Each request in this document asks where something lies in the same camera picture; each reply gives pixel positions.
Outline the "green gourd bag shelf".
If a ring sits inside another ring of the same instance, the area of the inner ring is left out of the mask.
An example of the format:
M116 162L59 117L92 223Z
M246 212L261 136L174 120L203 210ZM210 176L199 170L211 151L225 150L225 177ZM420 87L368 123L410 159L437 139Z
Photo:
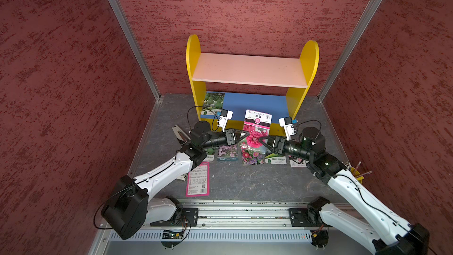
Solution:
M225 99L225 93L206 92L201 108L201 118L220 117Z

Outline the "pink back-side seed bag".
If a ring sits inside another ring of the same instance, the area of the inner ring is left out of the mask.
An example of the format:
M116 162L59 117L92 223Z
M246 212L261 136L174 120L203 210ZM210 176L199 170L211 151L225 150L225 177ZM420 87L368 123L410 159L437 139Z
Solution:
M210 194L210 163L203 162L188 174L187 197L201 197Z

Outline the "purple flower seed bag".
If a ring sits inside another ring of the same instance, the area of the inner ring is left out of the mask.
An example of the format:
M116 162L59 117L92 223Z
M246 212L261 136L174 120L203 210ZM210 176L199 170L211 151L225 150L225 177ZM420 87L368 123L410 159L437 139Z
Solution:
M237 145L219 147L217 160L221 162L239 160Z

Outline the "large green gourd seed bag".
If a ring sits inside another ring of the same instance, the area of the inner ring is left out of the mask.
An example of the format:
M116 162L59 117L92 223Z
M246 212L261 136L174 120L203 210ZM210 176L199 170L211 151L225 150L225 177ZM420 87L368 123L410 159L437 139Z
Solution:
M204 162L212 162L215 160L216 150L210 148L210 149L207 149L205 152L206 152L206 157L204 159Z

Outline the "mixed flower seed bag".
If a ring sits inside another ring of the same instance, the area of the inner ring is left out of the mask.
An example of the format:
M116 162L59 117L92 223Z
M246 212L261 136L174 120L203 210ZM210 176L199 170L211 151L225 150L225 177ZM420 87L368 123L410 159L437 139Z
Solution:
M289 156L289 163L292 168L305 168L306 161L301 158L295 158L293 156Z

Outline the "pink zinnia seed bag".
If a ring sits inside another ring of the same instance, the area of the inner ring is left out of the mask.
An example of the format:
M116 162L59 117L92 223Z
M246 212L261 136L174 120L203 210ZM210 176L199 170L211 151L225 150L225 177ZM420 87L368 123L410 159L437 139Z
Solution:
M264 164L265 155L263 153L252 150L245 143L240 143L239 147L240 147L240 151L241 151L241 159L242 159L243 165Z

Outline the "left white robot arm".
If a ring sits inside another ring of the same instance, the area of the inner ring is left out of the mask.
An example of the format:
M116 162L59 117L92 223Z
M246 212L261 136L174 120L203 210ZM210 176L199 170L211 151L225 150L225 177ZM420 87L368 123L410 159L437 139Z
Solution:
M182 204L173 197L155 195L200 166L208 149L238 145L248 136L249 132L233 128L214 132L208 122L197 122L188 134L179 137L181 147L170 160L143 175L121 177L101 207L101 216L122 240L134 236L146 223L162 221L186 227L190 221L184 216Z

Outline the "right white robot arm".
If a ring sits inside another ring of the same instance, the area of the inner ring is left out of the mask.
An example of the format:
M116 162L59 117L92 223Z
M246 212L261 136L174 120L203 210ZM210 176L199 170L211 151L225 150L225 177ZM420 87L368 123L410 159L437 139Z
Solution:
M259 141L272 153L305 161L317 179L341 195L363 217L358 220L319 197L308 205L313 223L340 230L374 255L428 253L429 231L397 215L368 191L344 163L326 151L326 139L316 127L304 128L298 140L265 136Z

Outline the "red dahlia seed bag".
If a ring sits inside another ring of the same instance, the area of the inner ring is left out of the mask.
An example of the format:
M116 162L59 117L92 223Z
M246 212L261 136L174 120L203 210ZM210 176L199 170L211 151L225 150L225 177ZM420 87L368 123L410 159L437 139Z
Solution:
M249 135L245 139L245 145L248 149L265 153L266 148L260 142L260 138L269 136L272 115L269 113L257 112L247 109L243 130L248 131Z

